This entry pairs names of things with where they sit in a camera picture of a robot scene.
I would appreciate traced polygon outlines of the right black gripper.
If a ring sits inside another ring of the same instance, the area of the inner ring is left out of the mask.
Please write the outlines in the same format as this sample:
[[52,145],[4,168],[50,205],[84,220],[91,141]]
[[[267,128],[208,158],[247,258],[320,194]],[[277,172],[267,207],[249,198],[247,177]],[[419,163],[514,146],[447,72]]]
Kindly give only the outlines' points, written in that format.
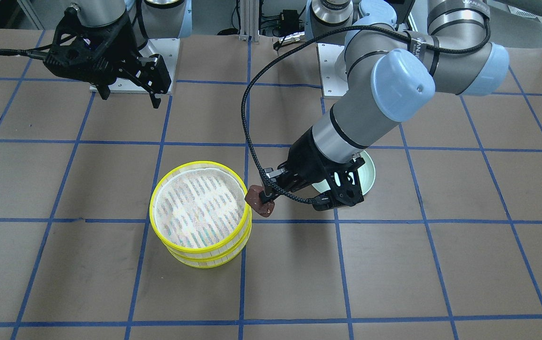
[[90,83],[102,100],[109,99],[117,79],[129,80],[158,109],[162,88],[135,77],[144,68],[142,58],[126,7],[67,7],[43,64],[57,77]]

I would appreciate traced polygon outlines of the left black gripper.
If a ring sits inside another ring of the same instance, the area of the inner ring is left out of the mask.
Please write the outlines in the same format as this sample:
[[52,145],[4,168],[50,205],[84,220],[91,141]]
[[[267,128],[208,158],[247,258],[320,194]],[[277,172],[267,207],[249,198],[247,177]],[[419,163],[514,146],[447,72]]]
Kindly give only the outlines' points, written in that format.
[[[271,168],[263,170],[264,191],[260,192],[260,201],[267,204],[284,195],[299,203],[309,204],[316,211],[353,207],[364,201],[357,174],[357,169],[363,165],[364,160],[357,153],[348,156],[346,163],[331,161],[318,150],[309,129],[290,147],[287,160],[277,168],[279,174],[273,174]],[[329,184],[329,191],[314,198],[294,195],[323,180]]]

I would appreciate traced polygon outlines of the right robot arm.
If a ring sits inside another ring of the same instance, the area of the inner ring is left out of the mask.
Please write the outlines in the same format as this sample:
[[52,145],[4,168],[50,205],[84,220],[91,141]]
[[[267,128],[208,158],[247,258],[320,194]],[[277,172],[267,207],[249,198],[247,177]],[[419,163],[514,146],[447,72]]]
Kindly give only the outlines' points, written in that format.
[[80,80],[104,100],[126,79],[158,108],[172,78],[160,52],[144,54],[154,39],[192,33],[189,0],[70,0],[43,64],[55,76]]

